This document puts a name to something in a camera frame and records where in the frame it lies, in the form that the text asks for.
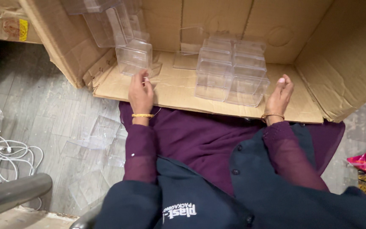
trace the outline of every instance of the cardboard sheet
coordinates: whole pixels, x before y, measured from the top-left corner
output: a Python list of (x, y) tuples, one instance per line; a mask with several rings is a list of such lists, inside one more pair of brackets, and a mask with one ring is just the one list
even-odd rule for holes
[(42, 44), (18, 0), (0, 0), (0, 40)]
[(251, 5), (252, 0), (185, 0), (181, 27), (204, 25), (208, 35), (218, 33), (241, 37)]
[(50, 60), (76, 88), (109, 48), (99, 48), (82, 15), (67, 15), (60, 0), (19, 0), (35, 25)]
[(142, 8), (146, 30), (154, 50), (180, 49), (183, 0), (144, 0)]
[(366, 102), (366, 1), (336, 0), (296, 60), (323, 109), (340, 122)]
[(254, 0), (243, 39), (263, 37), (268, 63), (292, 64), (333, 0)]
[[(271, 85), (267, 89), (267, 93), (260, 105), (253, 108), (194, 97), (196, 71), (172, 68), (173, 55), (173, 53), (169, 52), (154, 53), (154, 59), (159, 58), (158, 63), (162, 63), (160, 74), (150, 80), (155, 86), (155, 105), (157, 106), (259, 118), (264, 112), (265, 100), (272, 93), (276, 81), (282, 74), (287, 74), (292, 78), (295, 90), (285, 113), (286, 120), (304, 123), (323, 122), (319, 108), (311, 99), (302, 79), (292, 65), (267, 65), (267, 76), (271, 80)], [(111, 57), (111, 54), (107, 54), (104, 57), (93, 68), (103, 68), (102, 66), (108, 63), (108, 58)], [(104, 70), (99, 76), (94, 77), (94, 96), (127, 101), (130, 79), (131, 77), (129, 76), (121, 75), (118, 66), (114, 64)]]

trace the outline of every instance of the woman's right hand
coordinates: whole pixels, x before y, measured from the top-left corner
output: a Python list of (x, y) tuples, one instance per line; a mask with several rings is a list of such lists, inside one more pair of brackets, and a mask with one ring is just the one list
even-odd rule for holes
[[(276, 83), (276, 88), (266, 102), (265, 114), (276, 113), (283, 116), (286, 107), (293, 93), (294, 84), (290, 78), (284, 74)], [(264, 117), (267, 126), (277, 122), (282, 122), (283, 118), (277, 115), (268, 115)]]
[[(138, 74), (132, 76), (128, 100), (134, 114), (150, 114), (153, 107), (153, 88), (146, 69), (140, 70)], [(148, 126), (149, 118), (134, 117), (132, 124)]]

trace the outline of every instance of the gold bangle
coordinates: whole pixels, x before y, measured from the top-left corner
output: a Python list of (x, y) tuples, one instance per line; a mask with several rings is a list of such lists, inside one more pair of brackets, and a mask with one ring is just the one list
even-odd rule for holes
[(280, 117), (282, 117), (282, 118), (283, 118), (283, 120), (285, 120), (285, 116), (283, 116), (283, 115), (281, 115), (281, 114), (268, 112), (268, 113), (265, 113), (265, 114), (263, 114), (263, 115), (261, 116), (262, 122), (264, 122), (264, 123), (265, 123), (265, 119), (264, 119), (264, 117), (269, 116), (269, 115), (276, 115), (276, 116), (280, 116)]
[(153, 118), (154, 114), (132, 114), (132, 117), (147, 117), (147, 118)]

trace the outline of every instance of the floor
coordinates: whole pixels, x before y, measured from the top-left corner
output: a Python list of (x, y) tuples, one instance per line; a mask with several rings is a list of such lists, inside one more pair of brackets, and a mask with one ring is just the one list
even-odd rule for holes
[[(44, 151), (38, 172), (52, 177), (53, 189), (42, 198), (42, 209), (82, 215), (122, 179), (126, 133), (119, 123), (118, 102), (73, 88), (49, 61), (42, 45), (0, 42), (0, 109), (4, 113), (2, 137)], [(337, 194), (358, 184), (357, 170), (347, 165), (346, 158), (366, 152), (366, 104), (344, 122), (342, 142), (322, 175)], [(92, 141), (78, 142), (92, 133), (91, 128), (101, 135), (110, 131), (116, 138), (106, 138), (112, 143), (105, 149), (96, 144), (91, 147)], [(92, 149), (80, 146), (86, 144)], [(1, 164), (1, 171), (10, 178), (14, 175), (7, 163)], [(86, 194), (98, 187), (101, 192)], [(27, 205), (37, 207), (39, 202)]]

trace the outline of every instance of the white cable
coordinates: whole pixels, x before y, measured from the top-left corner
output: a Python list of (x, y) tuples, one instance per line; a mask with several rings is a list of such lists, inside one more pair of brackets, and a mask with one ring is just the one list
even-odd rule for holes
[[(0, 136), (0, 138), (2, 139), (2, 141), (0, 141), (0, 143), (4, 143), (6, 145), (6, 146), (0, 145), (0, 164), (1, 164), (1, 161), (9, 161), (12, 164), (13, 169), (15, 170), (15, 180), (18, 179), (19, 173), (18, 173), (18, 167), (13, 163), (14, 161), (27, 163), (30, 166), (29, 176), (35, 174), (37, 168), (39, 167), (40, 163), (43, 160), (43, 150), (36, 146), (27, 146), (25, 143), (22, 143), (19, 141), (5, 140), (1, 136)], [(23, 146), (10, 146), (8, 142), (21, 144)], [(40, 161), (38, 162), (38, 164), (35, 167), (33, 166), (33, 163), (35, 160), (35, 155), (33, 154), (33, 151), (30, 150), (30, 148), (36, 148), (41, 153)], [(16, 156), (16, 155), (14, 156), (14, 154), (17, 154), (19, 152), (24, 152), (24, 153), (20, 156)], [(28, 153), (31, 154), (31, 158), (32, 158), (32, 160), (30, 162), (27, 160), (20, 159), (20, 158), (24, 157), (25, 155), (27, 155)], [(8, 181), (10, 181), (10, 180), (3, 177), (1, 174), (1, 171), (0, 171), (0, 183), (8, 182)], [(39, 204), (39, 207), (37, 209), (35, 209), (35, 211), (38, 211), (42, 207), (42, 200), (39, 197), (38, 197), (38, 199), (40, 201), (40, 204)]]

